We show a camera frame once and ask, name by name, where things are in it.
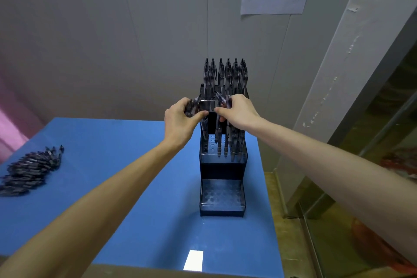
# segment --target right hand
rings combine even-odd
[[[220,122],[223,122],[226,119],[234,127],[248,131],[248,129],[261,117],[258,112],[256,112],[252,101],[242,94],[236,94],[231,98],[232,108],[226,109],[223,107],[217,107],[214,108],[214,111],[221,115]]]

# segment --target pen display rack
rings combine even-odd
[[[235,128],[227,121],[221,122],[214,112],[216,107],[232,107],[231,95],[246,97],[247,67],[242,59],[234,64],[222,59],[218,70],[214,63],[204,65],[204,83],[200,95],[189,102],[185,114],[192,117],[201,110],[209,111],[201,120],[200,137],[200,215],[239,216],[246,210],[243,176],[248,153],[245,131]]]

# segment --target left hand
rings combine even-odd
[[[196,125],[208,115],[208,111],[200,111],[192,118],[187,118],[184,110],[189,101],[189,98],[183,98],[165,110],[164,141],[172,143],[178,149],[182,149],[187,144]]]

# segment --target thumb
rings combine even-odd
[[[191,119],[193,119],[194,126],[197,125],[205,116],[208,116],[208,111],[200,111],[196,113]]]
[[[227,119],[227,117],[229,116],[230,109],[226,109],[226,108],[223,108],[223,107],[216,107],[216,108],[214,108],[214,111],[218,115],[221,115],[221,116],[223,116],[224,118]]]

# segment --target hand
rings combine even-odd
[[[177,149],[182,149],[187,144],[195,126],[208,115],[208,111],[200,111],[192,118],[187,118],[184,110],[189,101],[190,99],[183,98],[165,110],[164,141],[171,143]]]
[[[256,123],[257,120],[261,119],[258,112],[256,112],[252,101],[242,94],[232,96],[232,108],[226,109],[217,107],[214,108],[214,111],[221,115],[221,122],[226,119],[233,126],[245,131],[249,131],[249,128]]]

